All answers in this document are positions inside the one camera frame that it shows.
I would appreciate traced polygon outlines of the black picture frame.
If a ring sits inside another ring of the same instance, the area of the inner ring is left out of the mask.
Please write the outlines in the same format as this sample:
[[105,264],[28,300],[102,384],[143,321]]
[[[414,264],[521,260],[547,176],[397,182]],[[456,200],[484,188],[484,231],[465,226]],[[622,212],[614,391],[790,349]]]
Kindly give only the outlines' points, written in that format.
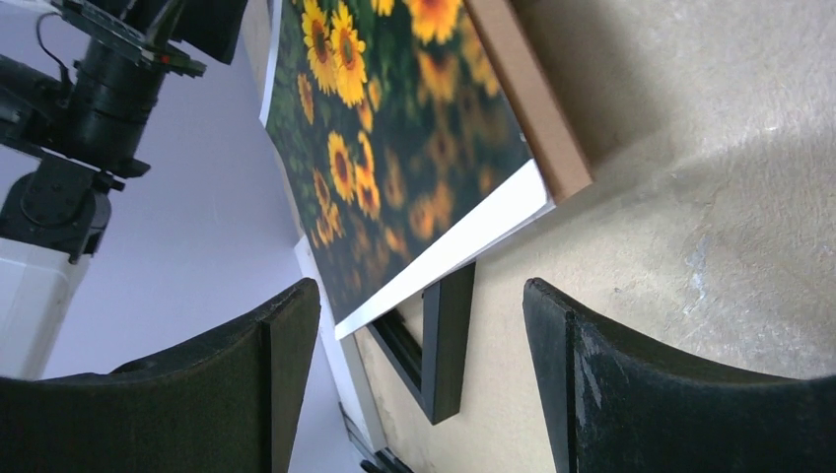
[[433,426],[460,411],[475,269],[466,264],[424,290],[421,341],[396,308],[368,325]]

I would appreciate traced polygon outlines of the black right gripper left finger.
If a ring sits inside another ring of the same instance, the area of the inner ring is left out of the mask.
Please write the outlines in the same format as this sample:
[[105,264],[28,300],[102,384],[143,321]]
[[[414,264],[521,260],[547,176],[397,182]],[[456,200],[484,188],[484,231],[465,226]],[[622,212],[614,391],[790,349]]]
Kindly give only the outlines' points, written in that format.
[[285,472],[320,316],[304,278],[113,372],[1,381],[5,472]]

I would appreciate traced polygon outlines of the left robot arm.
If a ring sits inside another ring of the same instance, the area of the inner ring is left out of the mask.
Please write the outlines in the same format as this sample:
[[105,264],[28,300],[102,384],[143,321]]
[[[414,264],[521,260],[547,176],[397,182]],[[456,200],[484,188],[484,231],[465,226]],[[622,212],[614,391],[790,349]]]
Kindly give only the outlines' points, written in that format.
[[228,64],[246,3],[51,1],[48,14],[85,33],[85,56],[50,77],[1,60],[1,142],[36,158],[1,210],[4,239],[55,250],[70,263],[98,250],[108,195],[148,171],[135,154],[168,74],[192,78],[204,63],[186,42]]

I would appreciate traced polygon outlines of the brown frame backing board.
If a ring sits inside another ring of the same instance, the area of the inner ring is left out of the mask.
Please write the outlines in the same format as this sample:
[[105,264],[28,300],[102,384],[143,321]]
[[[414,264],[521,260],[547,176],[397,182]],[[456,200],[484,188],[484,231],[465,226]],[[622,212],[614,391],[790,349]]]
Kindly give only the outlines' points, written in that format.
[[587,159],[523,24],[509,1],[466,3],[552,200],[592,183]]

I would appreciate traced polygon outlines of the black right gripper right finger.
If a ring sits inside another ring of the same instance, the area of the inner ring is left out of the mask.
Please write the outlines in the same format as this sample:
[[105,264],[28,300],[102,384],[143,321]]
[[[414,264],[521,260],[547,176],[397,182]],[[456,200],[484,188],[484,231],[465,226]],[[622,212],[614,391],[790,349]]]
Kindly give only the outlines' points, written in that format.
[[548,282],[523,317],[560,472],[831,472],[835,379],[710,361],[580,304]]

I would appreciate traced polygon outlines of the sunflower photo print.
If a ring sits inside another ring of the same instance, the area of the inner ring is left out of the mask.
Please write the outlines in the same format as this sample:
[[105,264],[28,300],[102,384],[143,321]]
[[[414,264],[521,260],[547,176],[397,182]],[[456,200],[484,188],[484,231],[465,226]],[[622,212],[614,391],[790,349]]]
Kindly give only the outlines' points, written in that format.
[[277,1],[266,79],[337,338],[553,208],[462,1]]

